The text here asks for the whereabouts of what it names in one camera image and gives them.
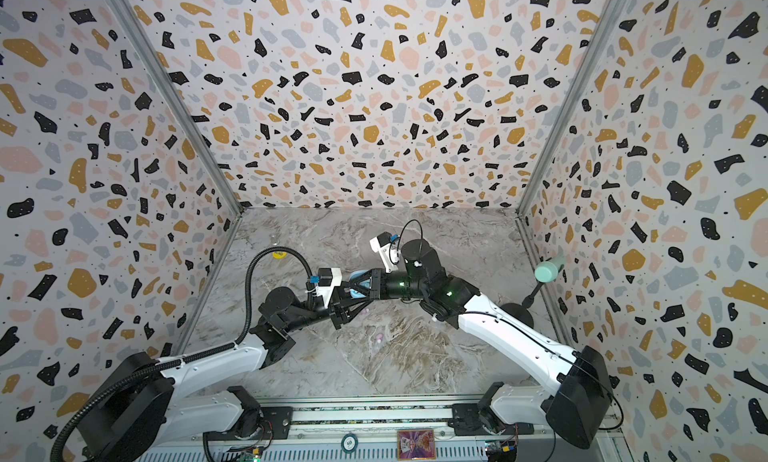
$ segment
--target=terrazzo patterned wall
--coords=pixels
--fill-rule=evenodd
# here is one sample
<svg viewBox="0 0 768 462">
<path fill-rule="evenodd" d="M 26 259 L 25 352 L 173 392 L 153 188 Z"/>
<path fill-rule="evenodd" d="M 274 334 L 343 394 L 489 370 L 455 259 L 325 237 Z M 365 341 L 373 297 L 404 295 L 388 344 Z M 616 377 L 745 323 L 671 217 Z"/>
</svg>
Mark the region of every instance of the terrazzo patterned wall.
<svg viewBox="0 0 768 462">
<path fill-rule="evenodd" d="M 535 205 L 636 460 L 768 460 L 768 0 L 629 0 Z"/>
<path fill-rule="evenodd" d="M 170 352 L 235 215 L 104 0 L 0 26 L 0 459 L 42 462 L 120 361 Z"/>
<path fill-rule="evenodd" d="M 245 206 L 514 207 L 605 0 L 129 0 Z"/>
</svg>

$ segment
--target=robotic arm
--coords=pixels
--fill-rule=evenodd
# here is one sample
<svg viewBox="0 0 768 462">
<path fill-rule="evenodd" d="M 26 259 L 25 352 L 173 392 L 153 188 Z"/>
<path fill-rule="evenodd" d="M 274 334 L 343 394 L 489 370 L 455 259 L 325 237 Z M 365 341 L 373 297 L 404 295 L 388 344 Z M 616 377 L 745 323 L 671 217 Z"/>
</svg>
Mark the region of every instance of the robotic arm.
<svg viewBox="0 0 768 462">
<path fill-rule="evenodd" d="M 577 352 L 529 327 L 530 315 L 523 315 L 532 297 L 522 308 L 516 304 L 500 308 L 474 285 L 446 274 L 437 251 L 423 238 L 404 244 L 399 254 L 393 250 L 395 240 L 388 232 L 371 240 L 384 269 L 358 271 L 343 281 L 340 269 L 320 268 L 307 281 L 304 302 L 288 287 L 275 288 L 259 306 L 258 324 L 250 328 L 246 320 L 244 333 L 235 342 L 157 361 L 146 353 L 126 358 L 62 429 L 51 461 L 62 462 L 64 443 L 75 426 L 99 462 L 135 460 L 153 445 L 200 433 L 223 432 L 229 440 L 261 436 L 266 431 L 264 409 L 244 388 L 189 396 L 281 360 L 295 344 L 290 336 L 295 330 L 327 319 L 339 329 L 374 301 L 394 298 L 419 300 L 433 320 L 488 342 L 540 383 L 542 399 L 526 408 L 523 419 L 519 405 L 511 409 L 513 389 L 502 383 L 491 386 L 477 407 L 477 419 L 486 431 L 498 434 L 517 422 L 546 423 L 572 445 L 589 448 L 613 397 L 600 353 L 589 346 Z M 297 252 L 272 248 L 256 256 L 249 275 L 259 258 L 276 250 L 297 256 L 310 274 Z M 395 270 L 399 256 L 405 264 L 402 271 Z M 562 263 L 549 265 L 549 277 L 554 279 Z M 540 272 L 539 287 L 549 282 Z M 246 295 L 246 319 L 250 319 L 250 280 Z M 277 430 L 287 435 L 287 428 L 272 427 L 273 436 Z"/>
</svg>

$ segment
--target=black mounting plate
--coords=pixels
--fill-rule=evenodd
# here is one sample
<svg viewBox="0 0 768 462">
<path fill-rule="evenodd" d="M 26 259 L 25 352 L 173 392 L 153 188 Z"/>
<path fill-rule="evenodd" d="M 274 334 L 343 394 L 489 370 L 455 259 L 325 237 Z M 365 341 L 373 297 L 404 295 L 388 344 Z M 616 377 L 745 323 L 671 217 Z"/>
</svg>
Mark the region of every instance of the black mounting plate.
<svg viewBox="0 0 768 462">
<path fill-rule="evenodd" d="M 273 440 L 285 440 L 288 438 L 288 431 L 290 430 L 290 423 L 291 419 L 293 417 L 293 408 L 291 406 L 286 407 L 264 407 L 261 408 L 262 412 L 264 412 L 264 418 L 262 421 L 264 422 L 265 427 L 269 427 L 270 424 L 272 424 L 272 430 L 274 431 L 274 436 L 272 437 Z M 209 440 L 237 440 L 237 441 L 244 441 L 244 440 L 238 440 L 235 438 L 232 434 L 228 432 L 210 432 L 208 434 Z M 262 437 L 264 444 L 269 440 L 268 437 Z"/>
<path fill-rule="evenodd" d="M 456 435 L 490 435 L 480 422 L 477 404 L 454 404 L 451 406 L 453 418 L 448 422 Z M 533 434 L 533 424 L 518 423 L 518 435 Z M 496 435 L 514 435 L 514 425 L 508 425 L 503 432 Z"/>
</svg>

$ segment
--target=gray marble floor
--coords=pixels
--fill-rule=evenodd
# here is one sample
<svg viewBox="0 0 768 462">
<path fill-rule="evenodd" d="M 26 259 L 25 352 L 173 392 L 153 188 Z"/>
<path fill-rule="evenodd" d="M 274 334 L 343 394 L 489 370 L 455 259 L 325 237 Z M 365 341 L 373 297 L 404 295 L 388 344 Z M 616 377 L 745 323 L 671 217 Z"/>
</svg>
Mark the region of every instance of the gray marble floor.
<svg viewBox="0 0 768 462">
<path fill-rule="evenodd" d="M 422 223 L 424 238 L 436 248 L 449 274 L 476 285 L 497 304 L 520 302 L 533 289 L 535 280 L 512 211 L 251 209 L 244 214 L 186 352 L 226 342 L 240 332 L 245 272 L 258 251 L 277 242 L 302 253 L 313 272 L 341 267 L 347 278 L 361 268 L 382 267 L 368 241 L 384 231 L 399 233 L 410 218 Z M 418 226 L 411 224 L 403 239 L 417 236 Z M 264 258 L 254 271 L 254 304 L 281 285 L 303 294 L 304 278 L 301 264 L 291 256 Z M 292 333 L 296 346 L 282 361 L 207 392 L 241 384 L 255 396 L 270 398 L 481 394 L 497 380 L 531 383 L 528 374 L 494 348 L 434 322 L 418 303 L 381 301 L 369 309 L 339 331 L 326 321 Z M 536 329 L 553 337 L 540 298 L 532 313 Z"/>
</svg>

